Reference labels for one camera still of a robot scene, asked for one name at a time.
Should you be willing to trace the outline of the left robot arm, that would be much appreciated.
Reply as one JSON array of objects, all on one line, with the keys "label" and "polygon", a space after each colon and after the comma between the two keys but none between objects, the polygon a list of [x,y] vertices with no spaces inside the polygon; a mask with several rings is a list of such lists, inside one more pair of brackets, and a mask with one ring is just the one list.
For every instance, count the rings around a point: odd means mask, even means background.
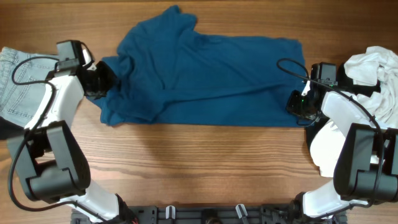
[{"label": "left robot arm", "polygon": [[90,167],[70,127],[85,96],[106,96],[114,73],[99,65],[85,43],[57,43],[54,69],[41,82],[46,86],[34,117],[24,131],[7,140],[12,162],[7,189],[16,207],[42,212],[68,205],[91,223],[138,223],[123,199],[91,179]]}]

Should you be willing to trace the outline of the blue t-shirt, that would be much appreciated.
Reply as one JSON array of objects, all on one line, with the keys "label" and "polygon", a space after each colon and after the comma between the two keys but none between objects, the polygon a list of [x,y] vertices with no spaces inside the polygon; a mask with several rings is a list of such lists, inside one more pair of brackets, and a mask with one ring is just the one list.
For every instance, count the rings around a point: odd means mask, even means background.
[{"label": "blue t-shirt", "polygon": [[142,21],[103,62],[116,75],[115,86],[95,100],[102,123],[205,124],[294,127],[286,110],[301,79],[277,68],[304,64],[297,40],[201,34],[197,19],[171,6]]}]

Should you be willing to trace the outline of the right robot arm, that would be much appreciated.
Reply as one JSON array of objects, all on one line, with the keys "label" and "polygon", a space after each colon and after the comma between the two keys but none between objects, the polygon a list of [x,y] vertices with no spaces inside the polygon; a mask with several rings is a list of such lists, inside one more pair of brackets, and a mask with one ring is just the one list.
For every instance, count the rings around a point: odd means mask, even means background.
[{"label": "right robot arm", "polygon": [[308,91],[292,92],[286,110],[307,124],[330,119],[345,137],[333,179],[302,192],[283,211],[287,223],[341,223],[354,207],[397,202],[397,130],[383,127],[338,84],[336,65],[305,72]]}]

